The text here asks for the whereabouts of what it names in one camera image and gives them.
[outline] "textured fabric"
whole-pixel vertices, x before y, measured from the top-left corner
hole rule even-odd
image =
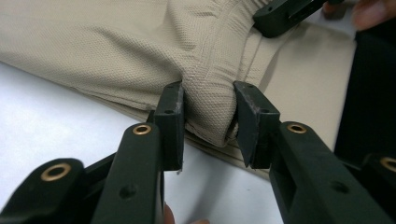
[[[233,81],[258,85],[288,36],[265,39],[251,28],[261,6],[240,0],[1,0],[0,61],[144,111],[155,108],[163,86],[182,79],[187,130],[222,147],[235,136]]]
[[[280,111],[281,121],[310,126],[334,150],[354,51],[355,42],[350,36],[302,23],[274,55],[259,89]],[[192,140],[189,144],[245,167],[235,141],[227,147],[213,147],[187,137]],[[268,177],[268,170],[247,170]]]
[[[332,149],[353,40],[302,24],[279,38],[251,28],[263,3],[195,0],[0,0],[0,61],[143,120],[183,80],[191,144],[244,166],[232,83],[258,86],[282,121],[305,123]],[[266,176],[266,171],[255,170]]]

